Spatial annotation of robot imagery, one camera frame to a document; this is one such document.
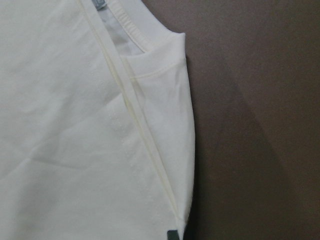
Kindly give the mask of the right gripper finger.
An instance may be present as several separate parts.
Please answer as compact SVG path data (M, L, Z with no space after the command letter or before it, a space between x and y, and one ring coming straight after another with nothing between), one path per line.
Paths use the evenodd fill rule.
M168 230L166 233L167 240L184 240L187 235L187 231L179 232L178 230Z

